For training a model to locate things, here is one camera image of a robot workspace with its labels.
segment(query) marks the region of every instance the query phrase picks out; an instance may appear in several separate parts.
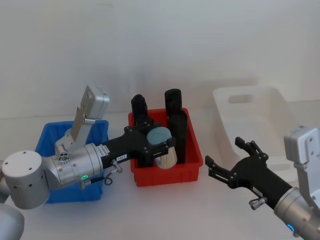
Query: blue indicator light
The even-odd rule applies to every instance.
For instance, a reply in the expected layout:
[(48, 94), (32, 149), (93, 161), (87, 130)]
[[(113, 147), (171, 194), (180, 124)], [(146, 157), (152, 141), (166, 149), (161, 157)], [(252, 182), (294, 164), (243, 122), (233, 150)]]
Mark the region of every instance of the blue indicator light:
[(295, 228), (294, 228), (293, 226), (291, 226), (290, 224), (288, 224), (287, 226), (288, 226), (288, 228), (290, 228), (290, 230), (291, 230), (292, 232), (295, 231)]

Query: white plastic bin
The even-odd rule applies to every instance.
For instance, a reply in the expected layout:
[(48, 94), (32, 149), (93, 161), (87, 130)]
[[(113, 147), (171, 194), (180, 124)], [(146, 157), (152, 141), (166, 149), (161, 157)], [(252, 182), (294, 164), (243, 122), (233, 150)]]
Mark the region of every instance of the white plastic bin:
[(268, 154), (267, 165), (286, 182), (297, 170), (287, 160), (284, 136), (299, 126), (281, 93), (268, 86), (224, 87), (213, 91), (219, 111), (217, 142), (223, 166), (229, 170), (248, 154), (235, 146), (235, 138), (254, 140)]

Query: white wall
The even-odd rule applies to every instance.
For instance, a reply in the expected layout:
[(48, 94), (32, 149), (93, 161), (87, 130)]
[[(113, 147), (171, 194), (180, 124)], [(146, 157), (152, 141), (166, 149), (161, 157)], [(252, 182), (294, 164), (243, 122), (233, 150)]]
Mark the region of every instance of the white wall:
[(317, 0), (1, 0), (0, 118), (74, 114), (89, 82), (111, 112), (256, 82), (320, 99), (319, 24)]

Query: red plastic bin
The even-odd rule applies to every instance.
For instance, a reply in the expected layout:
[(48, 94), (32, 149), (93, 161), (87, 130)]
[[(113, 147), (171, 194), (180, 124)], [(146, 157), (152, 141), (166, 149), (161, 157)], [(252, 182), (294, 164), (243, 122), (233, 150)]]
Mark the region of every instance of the red plastic bin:
[[(190, 120), (189, 112), (186, 108), (182, 109), (187, 117), (187, 136), (186, 136), (186, 154), (185, 163), (176, 164), (170, 169), (161, 169), (154, 164), (153, 167), (138, 168), (138, 160), (131, 159), (131, 172), (134, 175), (134, 181), (138, 187), (155, 186), (163, 184), (174, 184), (193, 182), (198, 180), (199, 168), (203, 164), (203, 158), (200, 153), (194, 128)], [(155, 123), (167, 126), (166, 109), (148, 110), (149, 116)], [(134, 125), (132, 112), (128, 115), (129, 126)]]

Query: white table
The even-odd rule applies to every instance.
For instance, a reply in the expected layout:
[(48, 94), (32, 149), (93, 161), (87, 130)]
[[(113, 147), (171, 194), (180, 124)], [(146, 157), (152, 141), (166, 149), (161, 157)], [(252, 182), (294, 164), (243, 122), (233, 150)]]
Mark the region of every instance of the white table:
[[(320, 126), (320, 102), (295, 102), (290, 107), (299, 123)], [(189, 109), (204, 158), (219, 164), (214, 137), (214, 108)], [(0, 159), (36, 147), (48, 122), (69, 121), (74, 116), (0, 119)], [(127, 113), (109, 113), (109, 138), (123, 133)], [(229, 189), (200, 168), (197, 182), (136, 187), (129, 161), (113, 185), (104, 186), (100, 201), (45, 204), (22, 210), (22, 240), (284, 240), (296, 239), (266, 205), (252, 211), (247, 189)], [(6, 204), (13, 206), (9, 198)]]

